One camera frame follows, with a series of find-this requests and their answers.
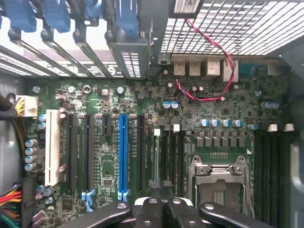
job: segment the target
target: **wire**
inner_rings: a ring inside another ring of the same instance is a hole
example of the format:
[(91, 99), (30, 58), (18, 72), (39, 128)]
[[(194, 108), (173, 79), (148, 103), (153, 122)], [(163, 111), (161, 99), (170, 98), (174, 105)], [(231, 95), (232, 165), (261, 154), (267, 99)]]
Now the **wire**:
[(233, 64), (233, 61), (230, 57), (230, 55), (228, 54), (228, 52), (226, 52), (221, 45), (219, 45), (218, 43), (214, 42), (208, 35), (206, 35), (204, 32), (200, 31), (199, 29), (197, 29), (194, 24), (189, 20), (189, 19), (186, 19), (186, 24), (187, 26), (189, 26), (190, 28), (194, 29), (194, 31), (196, 33), (200, 33), (206, 40), (208, 40), (213, 46), (215, 46), (216, 48), (220, 49), (224, 55), (226, 56), (227, 60), (228, 60), (228, 63), (231, 67), (231, 76), (230, 76), (230, 80), (228, 82), (228, 84), (226, 85), (224, 91), (219, 95), (219, 96), (215, 96), (215, 97), (207, 97), (207, 98), (197, 98), (197, 97), (194, 97), (192, 96), (188, 91), (186, 91), (185, 89), (183, 89), (181, 87), (181, 84), (179, 83), (178, 79), (175, 80), (176, 84), (177, 84), (177, 87), (180, 91), (182, 91), (186, 96), (188, 96), (191, 100), (194, 100), (194, 101), (200, 101), (200, 102), (209, 102), (209, 101), (217, 101), (217, 100), (220, 100), (222, 98), (223, 95), (225, 95), (228, 91), (229, 91), (229, 88), (233, 82), (233, 79), (234, 79), (234, 70), (235, 70), (235, 66)]

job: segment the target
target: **blue plastic clip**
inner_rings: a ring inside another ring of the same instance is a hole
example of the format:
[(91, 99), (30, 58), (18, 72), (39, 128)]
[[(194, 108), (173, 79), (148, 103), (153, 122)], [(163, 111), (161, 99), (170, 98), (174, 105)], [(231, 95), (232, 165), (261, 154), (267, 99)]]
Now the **blue plastic clip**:
[(37, 21), (28, 0), (5, 0), (5, 12), (10, 19), (10, 27), (25, 32), (36, 32)]
[(89, 17), (103, 16), (102, 0), (84, 0), (85, 12)]
[(43, 0), (42, 12), (47, 25), (51, 28), (57, 29), (59, 33), (70, 31), (71, 20), (66, 0)]
[(116, 21), (127, 38), (137, 38), (137, 1), (116, 0)]

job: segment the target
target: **motherboard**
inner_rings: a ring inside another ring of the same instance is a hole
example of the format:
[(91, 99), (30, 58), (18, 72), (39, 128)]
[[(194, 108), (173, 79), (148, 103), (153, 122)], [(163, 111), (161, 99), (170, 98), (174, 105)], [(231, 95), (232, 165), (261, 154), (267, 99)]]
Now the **motherboard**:
[[(267, 217), (269, 205), (255, 189), (270, 175), (261, 171), (270, 161), (256, 167), (263, 157), (256, 157), (255, 137), (279, 131), (272, 136), (278, 140), (290, 123), (289, 73), (268, 76), (262, 66), (245, 64), (225, 99), (206, 103), (177, 90), (170, 69), (147, 81), (29, 80), (39, 118), (28, 125), (36, 149), (27, 170), (37, 178), (37, 212), (47, 218), (41, 227), (59, 226), (116, 200), (133, 205), (164, 183), (194, 206), (214, 201), (250, 216), (254, 207), (257, 218)], [(178, 78), (196, 96), (225, 87), (200, 76)], [(58, 135), (46, 138), (56, 126)], [(47, 152), (56, 143), (57, 157)]]

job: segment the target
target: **red wire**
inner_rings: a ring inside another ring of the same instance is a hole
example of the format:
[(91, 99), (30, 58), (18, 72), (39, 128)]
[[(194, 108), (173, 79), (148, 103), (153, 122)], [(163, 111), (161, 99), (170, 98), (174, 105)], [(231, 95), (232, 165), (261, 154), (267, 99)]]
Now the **red wire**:
[[(223, 93), (226, 93), (226, 92), (229, 90), (230, 85), (232, 84), (233, 79), (234, 79), (234, 64), (233, 64), (233, 62), (232, 62), (232, 59), (231, 59), (230, 55), (229, 55), (228, 52), (226, 52), (218, 43), (214, 42), (208, 35), (206, 35), (205, 33), (201, 32), (199, 29), (197, 29), (197, 28), (194, 26), (194, 24), (193, 24), (189, 19), (186, 19), (186, 21), (191, 25), (191, 27), (194, 29), (194, 31), (195, 31), (196, 33), (200, 33), (200, 34), (203, 35), (204, 38), (205, 38), (206, 40), (208, 40), (213, 46), (215, 46), (215, 47), (218, 48), (218, 49), (221, 49), (221, 50), (224, 52), (226, 58), (228, 59), (229, 65), (230, 65), (231, 70), (232, 70), (232, 75), (231, 75), (231, 78), (230, 78), (228, 84), (226, 85), (226, 87), (225, 87), (225, 89), (224, 89), (224, 92), (223, 92)], [(213, 98), (202, 98), (202, 99), (198, 99), (198, 98), (192, 96), (192, 95), (191, 95), (189, 92), (187, 92), (186, 90), (182, 89), (181, 84), (178, 82), (178, 79), (176, 79), (175, 81), (176, 81), (176, 84), (177, 84), (177, 86), (178, 86), (178, 89), (179, 89), (180, 91), (182, 91), (186, 96), (188, 96), (188, 97), (189, 97), (190, 99), (192, 99), (192, 100), (207, 102), (207, 101), (216, 101), (216, 100), (221, 99), (221, 97), (222, 97), (222, 96), (219, 96), (219, 97), (213, 97)]]

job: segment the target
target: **metal mesh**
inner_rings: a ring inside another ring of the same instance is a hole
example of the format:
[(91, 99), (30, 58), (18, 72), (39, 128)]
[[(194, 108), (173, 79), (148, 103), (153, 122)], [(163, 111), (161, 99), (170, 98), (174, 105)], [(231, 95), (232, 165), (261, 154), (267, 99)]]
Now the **metal mesh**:
[[(304, 3), (204, 1), (193, 20), (232, 55), (266, 55), (304, 35)], [(184, 19), (169, 19), (161, 52), (221, 54)]]

